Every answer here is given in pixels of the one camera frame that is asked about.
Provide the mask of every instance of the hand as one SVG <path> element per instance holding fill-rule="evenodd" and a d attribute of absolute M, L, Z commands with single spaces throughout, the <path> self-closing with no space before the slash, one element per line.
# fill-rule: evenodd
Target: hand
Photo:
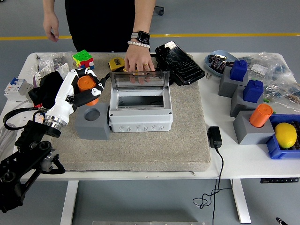
<path fill-rule="evenodd" d="M 125 56 L 125 70 L 135 72 L 136 67 L 137 71 L 155 71 L 148 48 L 129 45 Z M 140 84 L 144 84 L 144 81 L 150 80 L 139 77 Z M 135 83 L 135 78 L 131 77 L 130 82 Z"/>
<path fill-rule="evenodd" d="M 44 15 L 43 27 L 48 39 L 53 42 L 57 42 L 60 36 L 58 32 L 58 26 L 59 21 L 55 13 Z"/>

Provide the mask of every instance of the rubik's cube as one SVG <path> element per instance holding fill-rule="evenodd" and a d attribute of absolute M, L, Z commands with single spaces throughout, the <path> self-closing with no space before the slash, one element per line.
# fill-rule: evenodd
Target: rubik's cube
<path fill-rule="evenodd" d="M 77 54 L 73 55 L 73 59 L 78 68 L 95 68 L 94 59 L 86 50 L 82 50 L 81 52 L 78 52 Z"/>

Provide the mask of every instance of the transparent lid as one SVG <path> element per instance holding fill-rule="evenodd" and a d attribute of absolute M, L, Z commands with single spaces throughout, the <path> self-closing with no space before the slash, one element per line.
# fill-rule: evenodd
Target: transparent lid
<path fill-rule="evenodd" d="M 169 71 L 110 72 L 114 90 L 166 89 Z"/>

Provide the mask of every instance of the white table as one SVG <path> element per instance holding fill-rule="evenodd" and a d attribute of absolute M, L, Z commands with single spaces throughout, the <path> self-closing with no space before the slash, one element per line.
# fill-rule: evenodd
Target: white table
<path fill-rule="evenodd" d="M 205 70 L 204 58 L 210 52 L 190 54 L 194 57 L 195 62 Z M 239 58 L 251 55 L 251 53 L 232 53 L 232 55 Z M 31 82 L 32 79 L 29 78 L 28 70 L 34 65 L 35 57 L 36 53 L 28 56 L 19 78 Z M 251 223 L 240 179 L 300 177 L 300 159 L 273 160 L 268 155 L 266 145 L 238 145 L 233 128 L 235 118 L 229 116 L 231 99 L 218 95 L 219 81 L 219 77 L 212 76 L 210 79 L 202 78 L 198 82 L 205 123 L 207 128 L 210 126 L 220 127 L 222 146 L 219 152 L 224 158 L 222 178 L 234 180 L 232 188 L 240 222 Z M 18 103 L 8 101 L 0 119 L 3 120 L 3 116 L 16 105 Z M 286 109 L 278 108 L 276 112 L 286 113 Z M 62 221 L 65 222 L 66 219 L 71 221 L 79 180 L 216 179 L 221 169 L 221 159 L 214 149 L 211 149 L 210 155 L 211 164 L 204 172 L 66 172 L 61 175 L 41 174 L 38 180 L 70 181 L 66 195 L 68 199 L 65 201 L 66 207 L 62 217 Z M 23 179 L 28 179 L 31 174 L 32 172 L 27 173 Z"/>

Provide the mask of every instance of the person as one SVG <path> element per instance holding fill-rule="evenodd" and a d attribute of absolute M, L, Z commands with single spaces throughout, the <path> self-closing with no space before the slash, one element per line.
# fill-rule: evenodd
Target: person
<path fill-rule="evenodd" d="M 49 40 L 59 40 L 59 20 L 55 0 L 43 0 L 43 27 Z M 77 51 L 126 52 L 125 69 L 133 72 L 154 71 L 147 47 L 128 44 L 138 42 L 133 32 L 149 33 L 155 0 L 65 0 L 67 22 Z"/>

